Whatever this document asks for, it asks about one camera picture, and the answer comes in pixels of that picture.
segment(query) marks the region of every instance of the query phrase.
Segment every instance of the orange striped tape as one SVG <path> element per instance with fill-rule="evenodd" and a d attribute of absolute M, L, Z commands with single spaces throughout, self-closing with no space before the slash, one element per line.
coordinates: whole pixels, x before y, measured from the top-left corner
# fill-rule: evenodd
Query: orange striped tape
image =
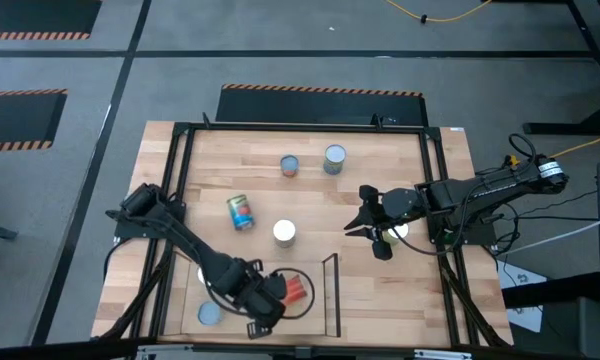
<path fill-rule="evenodd" d="M 15 141 L 0 143 L 0 151 L 44 150 L 53 145 L 53 141 Z"/>
<path fill-rule="evenodd" d="M 0 32 L 0 40 L 86 40 L 82 32 Z"/>
<path fill-rule="evenodd" d="M 38 95 L 38 94 L 68 94 L 67 89 L 45 89 L 45 90 L 11 90 L 11 91 L 0 91 L 0 96 L 11 96 L 11 95 Z"/>
<path fill-rule="evenodd" d="M 369 94 L 369 95 L 393 95 L 393 96 L 415 96 L 422 97 L 422 93 L 415 91 L 392 91 L 392 90 L 364 90 L 344 88 L 324 88 L 312 86 L 277 86 L 277 85 L 249 85 L 249 84 L 224 84 L 223 89 L 242 90 L 274 90 L 274 91 L 301 91 L 301 92 L 329 92 L 346 94 Z"/>

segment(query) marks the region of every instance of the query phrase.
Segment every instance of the white cable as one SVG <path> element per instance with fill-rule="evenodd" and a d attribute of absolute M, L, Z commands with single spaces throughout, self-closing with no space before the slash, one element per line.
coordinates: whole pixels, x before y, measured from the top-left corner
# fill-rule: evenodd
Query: white cable
<path fill-rule="evenodd" d="M 566 237 L 568 237 L 568 236 L 571 236 L 571 235 L 579 234 L 579 233 L 581 233 L 581 232 L 583 232 L 583 231 L 587 231 L 587 230 L 589 230 L 589 229 L 591 229 L 591 228 L 594 228 L 594 227 L 596 227 L 596 226 L 600 226 L 600 221 L 594 222 L 593 224 L 587 225 L 587 226 L 585 226 L 585 227 L 583 227 L 583 228 L 581 228 L 581 229 L 578 229 L 578 230 L 574 230 L 574 231 L 568 232 L 568 233 L 566 233 L 566 234 L 562 234 L 562 235 L 554 236 L 554 237 L 552 237 L 552 238 L 549 238 L 549 239 L 546 239 L 546 240 L 538 241 L 538 242 L 537 242 L 537 243 L 535 243 L 535 244 L 530 244 L 530 245 L 527 245 L 527 246 L 523 246 L 523 247 L 521 247 L 521 248 L 517 248 L 517 249 L 515 249 L 515 250 L 507 251 L 507 253 L 506 253 L 506 254 L 507 254 L 507 255 L 511 255 L 511 254 L 513 254 L 513 253 L 516 253 L 516 252 L 518 252 L 518 251 L 521 251 L 521 250 L 530 249 L 530 248 L 532 248 L 532 247 L 536 247 L 536 246 L 538 246 L 538 245 L 546 244 L 546 243 L 548 243 L 548 242 L 552 242 L 552 241 L 555 241 L 555 240 L 559 240 L 559 239 L 562 239 L 562 238 L 566 238 Z"/>

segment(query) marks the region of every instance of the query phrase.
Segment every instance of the gray floor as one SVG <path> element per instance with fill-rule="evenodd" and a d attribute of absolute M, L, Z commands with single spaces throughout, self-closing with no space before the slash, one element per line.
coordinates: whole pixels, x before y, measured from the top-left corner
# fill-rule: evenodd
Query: gray floor
<path fill-rule="evenodd" d="M 126 49 L 140 0 L 104 2 L 93 37 L 77 42 L 8 42 L 10 49 Z M 409 2 L 432 17 L 461 13 L 471 1 Z M 600 43 L 600 11 L 582 12 Z M 142 50 L 582 50 L 566 7 L 492 4 L 450 24 L 421 26 L 383 1 L 154 1 Z M 0 153 L 0 225 L 20 231 L 0 240 L 0 347 L 27 343 L 97 141 L 121 59 L 0 59 L 0 90 L 68 88 L 53 148 Z M 423 92 L 433 126 L 465 127 L 476 169 L 511 153 L 506 137 L 527 121 L 578 121 L 600 107 L 600 69 L 589 60 L 178 58 L 136 59 L 80 236 L 50 342 L 89 337 L 113 222 L 104 211 L 126 194 L 144 124 L 201 121 L 215 115 L 224 83 L 261 83 Z M 533 136 L 552 154 L 589 137 Z M 595 189 L 600 144 L 561 158 L 571 182 L 558 196 L 527 196 L 519 211 Z M 545 212 L 592 216 L 595 197 Z M 521 244 L 581 226 L 522 223 Z M 498 227 L 508 231 L 507 224 Z M 520 252 L 509 262 L 564 277 L 598 268 L 596 232 Z"/>

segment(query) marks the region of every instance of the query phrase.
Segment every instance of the wooden tabletop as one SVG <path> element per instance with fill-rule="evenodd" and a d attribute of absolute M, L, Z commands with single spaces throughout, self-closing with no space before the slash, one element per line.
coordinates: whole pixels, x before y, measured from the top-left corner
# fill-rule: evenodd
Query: wooden tabletop
<path fill-rule="evenodd" d="M 141 183 L 159 184 L 169 149 L 172 122 L 149 122 L 138 152 L 130 190 Z M 463 129 L 441 129 L 449 176 L 474 176 Z M 322 169 L 330 144 L 347 150 L 343 171 L 336 176 Z M 176 164 L 184 141 L 180 141 Z M 429 144 L 434 176 L 437 176 L 433 143 Z M 300 170 L 285 178 L 279 169 L 284 154 L 299 158 Z M 175 189 L 178 166 L 172 180 Z M 351 134 L 317 132 L 196 131 L 184 201 L 186 225 L 217 251 L 269 264 L 315 264 L 333 253 L 340 265 L 342 336 L 289 334 L 274 328 L 274 335 L 255 341 L 245 333 L 226 333 L 211 328 L 202 333 L 192 314 L 191 261 L 176 256 L 171 296 L 163 341 L 205 341 L 264 344 L 323 344 L 337 346 L 446 347 L 449 346 L 440 274 L 435 257 L 418 254 L 405 246 L 393 248 L 390 261 L 373 258 L 370 242 L 345 237 L 342 228 L 357 214 L 358 187 L 369 184 L 381 191 L 413 188 L 424 182 L 418 137 L 406 134 Z M 237 232 L 226 200 L 245 194 L 256 225 Z M 292 220 L 296 243 L 288 249 L 274 244 L 273 224 Z M 409 224 L 407 241 L 433 250 L 424 219 Z M 147 250 L 146 239 L 134 239 L 112 256 L 92 335 L 108 330 L 138 290 Z M 498 334 L 511 343 L 511 333 L 493 259 L 480 247 L 462 248 L 471 295 Z M 460 337 L 467 342 L 462 306 L 455 299 Z M 153 299 L 147 302 L 141 334 L 148 332 Z"/>

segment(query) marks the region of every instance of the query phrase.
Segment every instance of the black floor mat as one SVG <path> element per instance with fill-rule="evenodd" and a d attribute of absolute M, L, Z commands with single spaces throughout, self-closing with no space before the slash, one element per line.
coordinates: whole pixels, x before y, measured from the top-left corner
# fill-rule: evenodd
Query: black floor mat
<path fill-rule="evenodd" d="M 226 84 L 216 121 L 428 126 L 421 93 L 390 90 Z"/>
<path fill-rule="evenodd" d="M 66 99 L 66 89 L 0 91 L 0 151 L 50 148 Z"/>
<path fill-rule="evenodd" d="M 0 0 L 0 40 L 89 38 L 100 0 Z"/>

